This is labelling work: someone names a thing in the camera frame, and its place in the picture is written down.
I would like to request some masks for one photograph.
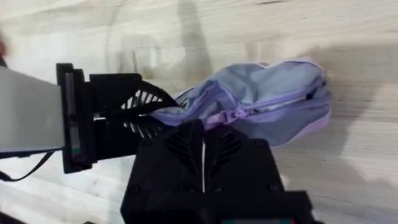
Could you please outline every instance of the purple bag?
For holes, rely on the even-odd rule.
[[[228,124],[282,146],[327,125],[331,96],[325,85],[325,71],[309,58],[266,67],[235,64],[176,97],[180,107],[152,116],[171,126],[193,119],[201,119],[205,129]]]

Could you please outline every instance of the zipper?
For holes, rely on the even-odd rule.
[[[243,106],[242,109],[244,110],[250,110],[254,108],[263,108],[266,106],[272,106],[274,104],[279,104],[283,102],[288,102],[292,100],[296,100],[297,98],[300,98],[301,96],[306,96],[309,93],[311,93],[314,89],[325,86],[326,80],[324,78],[317,78],[314,80],[311,84],[307,85],[305,88],[302,90],[296,90],[296,91],[291,91],[289,93],[285,93],[283,95],[275,96],[269,100],[266,100],[261,103],[253,103],[251,106]]]
[[[286,93],[284,95],[279,95],[277,97],[271,98],[269,100],[260,102],[260,103],[254,103],[250,106],[243,106],[240,107],[236,110],[225,110],[221,111],[218,114],[214,114],[213,116],[208,117],[204,121],[204,126],[206,130],[209,130],[211,128],[214,128],[215,126],[219,124],[230,124],[237,119],[248,119],[251,121],[259,121],[260,118],[262,121],[264,121],[264,118],[267,119],[272,119],[275,117],[280,118],[283,114],[287,112],[287,110],[301,110],[303,108],[308,108],[308,107],[318,107],[318,106],[325,106],[329,103],[330,100],[330,95],[324,96],[322,98],[316,99],[316,102],[314,100],[308,100],[304,101],[301,103],[293,103],[291,105],[287,106],[281,106],[269,111],[264,111],[264,112],[255,112],[254,109],[256,108],[264,108],[267,106],[275,106],[277,104],[281,103],[288,103],[290,101],[294,100],[299,100],[300,97],[307,96],[309,93],[313,92],[319,87],[325,86],[326,80],[323,78],[317,78],[314,82],[306,86],[305,88],[298,90],[298,91],[292,91],[290,93]]]
[[[300,111],[308,108],[321,108],[330,104],[330,94],[314,100],[307,100],[300,103],[294,103],[275,110],[267,111],[259,114],[248,114],[246,120],[251,122],[273,122],[281,119],[285,114],[294,111]]]

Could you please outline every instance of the zipper tab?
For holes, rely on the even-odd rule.
[[[214,114],[205,120],[205,130],[212,129],[219,124],[230,124],[237,119],[244,119],[248,115],[249,114],[247,113],[247,111],[242,108],[238,108],[236,110],[221,111],[220,113]]]

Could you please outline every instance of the cable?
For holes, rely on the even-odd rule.
[[[52,152],[48,152],[44,155],[44,157],[39,161],[39,163],[37,163],[37,165],[35,167],[33,167],[33,169],[28,172],[25,176],[18,178],[18,179],[13,179],[12,177],[10,177],[8,174],[0,171],[0,180],[5,181],[5,182],[17,182],[20,180],[25,179],[26,177],[30,176],[31,174],[33,174],[38,168],[40,168],[45,162],[48,161],[48,159],[50,159],[50,157],[54,154],[55,151]]]

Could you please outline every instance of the light wood table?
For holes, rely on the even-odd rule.
[[[311,55],[333,92],[329,126],[274,150],[288,189],[306,189],[327,223],[398,223],[398,1],[2,0],[9,66],[55,82],[141,72],[171,93],[237,62]],[[40,156],[0,161],[15,177]],[[64,175],[56,154],[0,184],[0,210],[29,223],[122,223],[134,158]]]

